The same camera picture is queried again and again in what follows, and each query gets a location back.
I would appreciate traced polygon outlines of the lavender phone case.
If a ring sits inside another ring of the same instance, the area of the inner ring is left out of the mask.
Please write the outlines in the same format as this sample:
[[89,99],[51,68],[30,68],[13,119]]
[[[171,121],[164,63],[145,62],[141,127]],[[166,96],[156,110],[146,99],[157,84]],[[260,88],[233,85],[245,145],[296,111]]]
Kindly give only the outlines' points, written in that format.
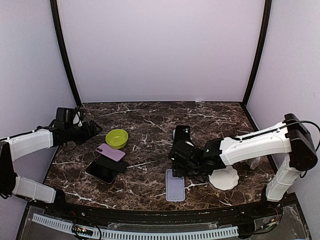
[[173,176],[172,169],[166,170],[165,198],[168,202],[183,202],[186,199],[185,179]]

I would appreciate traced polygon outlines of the purple phone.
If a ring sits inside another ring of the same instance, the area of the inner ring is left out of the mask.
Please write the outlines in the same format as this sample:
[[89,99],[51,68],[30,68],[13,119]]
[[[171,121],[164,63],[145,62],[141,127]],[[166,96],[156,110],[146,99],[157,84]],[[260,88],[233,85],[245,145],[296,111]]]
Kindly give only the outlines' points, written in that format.
[[119,162],[126,155],[125,152],[118,149],[113,149],[106,143],[102,143],[95,149],[95,151],[114,162]]

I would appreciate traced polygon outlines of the dark screen phone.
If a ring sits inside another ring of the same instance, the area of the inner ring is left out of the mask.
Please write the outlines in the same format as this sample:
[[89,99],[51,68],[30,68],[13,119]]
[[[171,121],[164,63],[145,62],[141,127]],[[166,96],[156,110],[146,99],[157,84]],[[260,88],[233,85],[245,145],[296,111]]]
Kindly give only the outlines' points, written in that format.
[[108,168],[104,168],[94,161],[89,164],[89,166],[85,170],[85,173],[91,177],[99,179],[106,184],[112,184],[118,176],[117,172]]

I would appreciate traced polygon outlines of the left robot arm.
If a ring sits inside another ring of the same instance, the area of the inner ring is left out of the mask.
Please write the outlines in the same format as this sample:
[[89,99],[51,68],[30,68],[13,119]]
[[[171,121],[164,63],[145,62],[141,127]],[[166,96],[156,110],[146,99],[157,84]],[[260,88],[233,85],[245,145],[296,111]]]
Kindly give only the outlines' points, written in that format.
[[13,195],[51,204],[51,210],[60,218],[67,218],[70,206],[59,197],[64,192],[32,179],[18,175],[13,163],[33,153],[62,146],[68,142],[81,145],[98,135],[103,128],[95,121],[84,121],[81,125],[72,124],[64,128],[42,127],[0,141],[0,196],[7,199]]

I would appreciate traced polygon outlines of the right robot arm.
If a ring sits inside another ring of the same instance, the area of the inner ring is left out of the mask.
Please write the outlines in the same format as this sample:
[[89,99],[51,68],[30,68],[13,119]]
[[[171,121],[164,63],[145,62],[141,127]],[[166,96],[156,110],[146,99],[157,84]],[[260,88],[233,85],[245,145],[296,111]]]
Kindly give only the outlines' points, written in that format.
[[318,163],[319,145],[314,145],[309,121],[299,120],[293,113],[263,130],[240,136],[216,138],[206,142],[203,149],[185,136],[174,132],[174,144],[168,159],[178,167],[177,177],[206,176],[209,184],[220,191],[238,185],[234,164],[260,157],[284,154],[275,176],[265,187],[263,200],[255,205],[255,213],[266,217],[275,208],[297,178],[304,177]]

